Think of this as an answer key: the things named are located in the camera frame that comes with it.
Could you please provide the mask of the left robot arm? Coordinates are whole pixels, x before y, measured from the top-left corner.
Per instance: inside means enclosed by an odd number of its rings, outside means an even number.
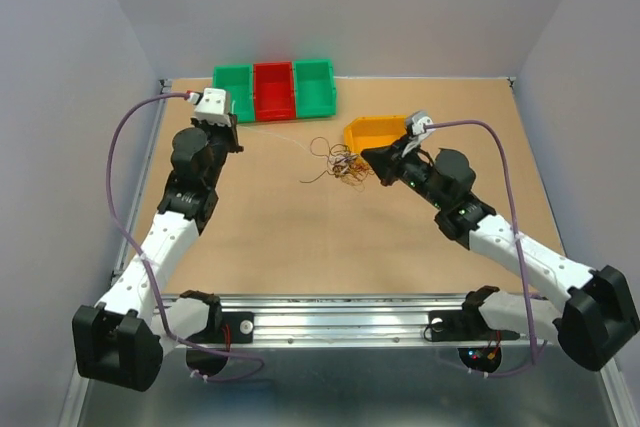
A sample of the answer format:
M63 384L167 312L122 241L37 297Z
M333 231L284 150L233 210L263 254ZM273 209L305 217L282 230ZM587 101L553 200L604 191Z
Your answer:
M144 392L180 341L229 337L214 294L190 290L169 309L159 306L162 289L212 217L228 155L242 149L235 115L196 115L174 136L172 148L172 170L146 238L116 283L72 319L84 378Z

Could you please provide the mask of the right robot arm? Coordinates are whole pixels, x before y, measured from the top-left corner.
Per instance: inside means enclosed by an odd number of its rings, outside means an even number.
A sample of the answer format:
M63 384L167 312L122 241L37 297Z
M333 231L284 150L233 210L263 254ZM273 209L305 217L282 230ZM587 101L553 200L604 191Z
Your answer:
M624 274L575 262L516 232L472 192L476 174L467 157L443 149L430 157L405 149L401 138L368 148L362 158L385 186L400 181L433 205L435 222L450 240L517 274L541 299L483 288L468 295L460 313L463 331L533 332L558 344L577 365L601 370L639 332L639 315Z

